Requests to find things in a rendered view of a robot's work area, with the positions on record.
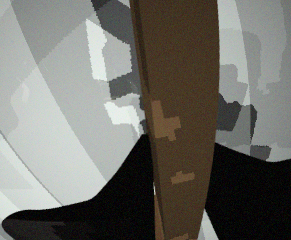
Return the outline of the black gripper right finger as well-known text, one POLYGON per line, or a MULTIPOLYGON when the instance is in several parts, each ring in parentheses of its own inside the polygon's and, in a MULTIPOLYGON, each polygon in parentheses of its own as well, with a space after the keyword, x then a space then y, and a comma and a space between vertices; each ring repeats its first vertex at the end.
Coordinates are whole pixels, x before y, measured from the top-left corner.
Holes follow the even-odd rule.
POLYGON ((291 199, 291 159, 264 161, 214 143, 205 212, 218 240, 261 240, 291 199))

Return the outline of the long brown wooden rail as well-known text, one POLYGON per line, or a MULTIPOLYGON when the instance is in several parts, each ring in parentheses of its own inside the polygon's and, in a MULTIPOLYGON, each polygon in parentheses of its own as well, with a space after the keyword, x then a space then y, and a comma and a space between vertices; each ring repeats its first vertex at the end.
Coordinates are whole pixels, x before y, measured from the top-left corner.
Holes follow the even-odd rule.
POLYGON ((162 240, 197 240, 220 93, 217 0, 129 0, 162 240))

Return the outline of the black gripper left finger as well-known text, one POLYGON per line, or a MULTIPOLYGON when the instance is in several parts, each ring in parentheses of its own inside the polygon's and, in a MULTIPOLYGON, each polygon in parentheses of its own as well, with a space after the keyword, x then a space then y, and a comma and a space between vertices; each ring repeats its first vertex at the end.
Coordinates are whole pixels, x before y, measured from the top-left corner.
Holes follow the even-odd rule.
POLYGON ((156 240, 152 153, 148 133, 93 199, 24 209, 2 220, 13 240, 156 240))

